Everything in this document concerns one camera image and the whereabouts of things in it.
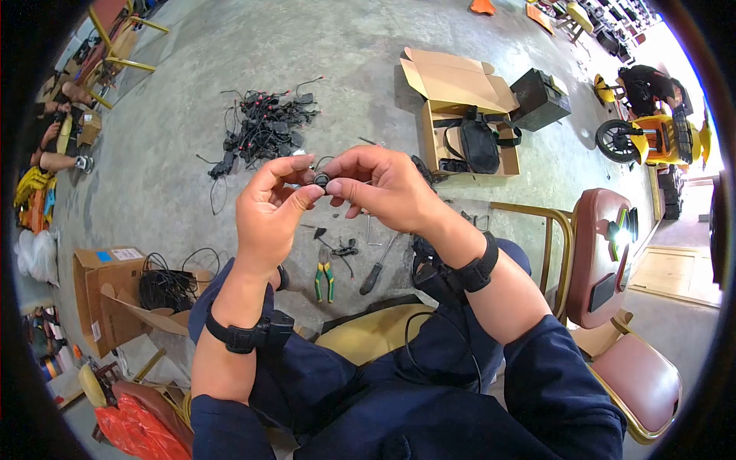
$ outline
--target pliers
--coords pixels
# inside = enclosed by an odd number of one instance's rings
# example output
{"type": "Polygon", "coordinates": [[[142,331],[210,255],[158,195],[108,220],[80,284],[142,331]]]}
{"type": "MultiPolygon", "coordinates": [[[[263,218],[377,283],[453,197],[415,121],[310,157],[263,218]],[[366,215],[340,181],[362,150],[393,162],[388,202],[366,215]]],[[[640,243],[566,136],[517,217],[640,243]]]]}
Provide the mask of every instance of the pliers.
{"type": "Polygon", "coordinates": [[[332,270],[330,270],[330,250],[324,244],[319,248],[319,261],[317,262],[317,274],[314,275],[314,288],[317,293],[317,302],[322,302],[322,287],[319,281],[322,279],[322,273],[325,273],[327,278],[327,301],[332,303],[334,299],[334,286],[335,277],[332,276],[332,270]]]}

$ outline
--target screwdriver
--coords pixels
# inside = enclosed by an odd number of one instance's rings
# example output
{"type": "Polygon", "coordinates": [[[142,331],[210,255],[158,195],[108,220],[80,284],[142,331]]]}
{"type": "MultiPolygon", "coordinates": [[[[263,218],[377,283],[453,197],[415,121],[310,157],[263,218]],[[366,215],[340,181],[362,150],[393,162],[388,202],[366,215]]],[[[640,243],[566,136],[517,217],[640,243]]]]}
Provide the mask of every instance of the screwdriver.
{"type": "Polygon", "coordinates": [[[381,256],[381,259],[378,261],[377,264],[373,266],[373,268],[370,271],[370,275],[366,278],[366,280],[363,282],[363,285],[361,286],[361,290],[359,291],[361,295],[368,294],[373,290],[373,286],[375,286],[376,280],[378,280],[378,274],[381,273],[381,270],[383,269],[383,261],[386,260],[386,256],[389,254],[389,250],[391,249],[391,245],[394,243],[394,240],[396,237],[399,236],[399,232],[396,232],[396,234],[391,238],[391,241],[389,241],[388,246],[386,246],[386,250],[383,251],[383,255],[381,256]]]}

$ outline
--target black bag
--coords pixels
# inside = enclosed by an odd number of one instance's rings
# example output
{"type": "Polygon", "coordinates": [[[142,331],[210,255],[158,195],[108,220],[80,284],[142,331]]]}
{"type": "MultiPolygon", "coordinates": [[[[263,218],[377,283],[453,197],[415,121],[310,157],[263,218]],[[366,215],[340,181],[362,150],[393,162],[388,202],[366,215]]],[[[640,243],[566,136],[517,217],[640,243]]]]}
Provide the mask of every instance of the black bag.
{"type": "Polygon", "coordinates": [[[500,166],[498,146],[517,146],[521,143],[521,130],[516,124],[505,119],[503,115],[487,115],[478,113],[478,107],[471,105],[465,116],[460,119],[436,120],[433,127],[447,127],[445,130],[445,147],[451,154],[465,160],[473,172],[478,174],[495,174],[500,166]],[[492,130],[488,123],[502,121],[508,124],[516,135],[512,139],[501,139],[498,132],[492,130]],[[461,156],[447,139],[447,130],[460,127],[460,141],[465,156],[461,156]]]}

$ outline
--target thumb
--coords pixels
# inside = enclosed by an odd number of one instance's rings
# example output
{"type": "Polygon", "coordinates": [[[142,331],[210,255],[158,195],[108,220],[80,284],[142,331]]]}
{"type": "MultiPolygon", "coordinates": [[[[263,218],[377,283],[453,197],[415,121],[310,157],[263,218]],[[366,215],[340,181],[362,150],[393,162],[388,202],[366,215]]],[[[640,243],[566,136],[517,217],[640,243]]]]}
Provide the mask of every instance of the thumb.
{"type": "Polygon", "coordinates": [[[347,177],[332,179],[325,190],[333,197],[346,199],[369,212],[379,208],[384,198],[384,190],[347,177]]]}
{"type": "Polygon", "coordinates": [[[312,184],[298,188],[293,194],[289,195],[289,198],[283,202],[276,212],[281,215],[281,219],[292,223],[296,227],[304,211],[324,194],[325,191],[319,185],[312,184]]]}

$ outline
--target bright light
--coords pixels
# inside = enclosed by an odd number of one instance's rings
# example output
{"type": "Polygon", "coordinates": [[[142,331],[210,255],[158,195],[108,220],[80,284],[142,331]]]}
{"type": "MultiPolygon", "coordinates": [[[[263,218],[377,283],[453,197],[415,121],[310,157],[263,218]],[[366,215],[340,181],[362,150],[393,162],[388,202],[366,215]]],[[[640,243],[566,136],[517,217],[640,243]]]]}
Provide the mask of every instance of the bright light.
{"type": "Polygon", "coordinates": [[[616,232],[616,236],[613,237],[613,241],[615,241],[619,246],[626,246],[631,243],[631,232],[622,228],[616,232]]]}

